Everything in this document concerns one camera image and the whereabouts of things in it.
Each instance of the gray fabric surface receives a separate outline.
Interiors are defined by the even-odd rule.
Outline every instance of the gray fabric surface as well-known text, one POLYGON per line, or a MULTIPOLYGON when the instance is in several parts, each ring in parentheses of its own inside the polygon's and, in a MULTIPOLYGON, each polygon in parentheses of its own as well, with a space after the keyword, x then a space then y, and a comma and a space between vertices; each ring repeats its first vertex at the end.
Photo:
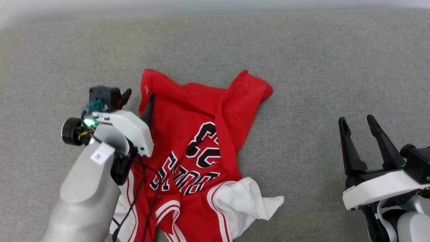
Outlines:
MULTIPOLYGON (((52 23, 0 32, 0 240, 37 241, 81 148, 60 138, 90 86, 134 90, 154 68, 180 84, 228 87, 243 69, 270 83, 239 153, 270 221, 237 241, 367 241, 342 202, 344 116, 370 169, 382 163, 373 114, 400 149, 430 144, 430 12, 360 10, 52 23)), ((163 235, 159 241, 166 241, 163 235)))

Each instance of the jersey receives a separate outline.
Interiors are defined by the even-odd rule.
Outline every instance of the jersey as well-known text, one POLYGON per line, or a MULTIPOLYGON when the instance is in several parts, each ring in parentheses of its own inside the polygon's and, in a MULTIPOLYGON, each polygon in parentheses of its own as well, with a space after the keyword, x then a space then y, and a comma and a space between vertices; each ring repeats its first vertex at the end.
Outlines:
POLYGON ((142 178, 144 184, 132 211, 135 222, 129 241, 142 240, 150 205, 161 186, 146 242, 154 240, 155 228, 169 241, 231 242, 228 221, 214 206, 213 196, 227 181, 242 179, 237 153, 272 87, 247 71, 228 89, 220 89, 196 83, 181 86, 155 70, 145 70, 140 114, 152 92, 156 94, 150 123, 154 151, 142 161, 159 176, 132 165, 133 182, 129 177, 127 185, 135 194, 142 178))

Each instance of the sticker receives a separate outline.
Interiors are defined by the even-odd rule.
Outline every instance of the sticker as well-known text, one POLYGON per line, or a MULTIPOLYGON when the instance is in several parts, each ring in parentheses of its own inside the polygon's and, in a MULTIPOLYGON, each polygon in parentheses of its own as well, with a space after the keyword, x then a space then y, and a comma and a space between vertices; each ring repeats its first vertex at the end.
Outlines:
POLYGON ((115 149, 106 143, 102 143, 91 155, 91 159, 99 165, 103 165, 114 153, 115 149))

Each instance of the white wall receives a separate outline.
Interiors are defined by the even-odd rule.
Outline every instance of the white wall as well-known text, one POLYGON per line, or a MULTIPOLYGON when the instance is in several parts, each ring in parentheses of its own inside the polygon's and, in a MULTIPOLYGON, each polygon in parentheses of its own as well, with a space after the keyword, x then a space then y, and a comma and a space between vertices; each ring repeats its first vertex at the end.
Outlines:
POLYGON ((65 20, 378 7, 430 8, 430 0, 0 0, 0 29, 65 20))

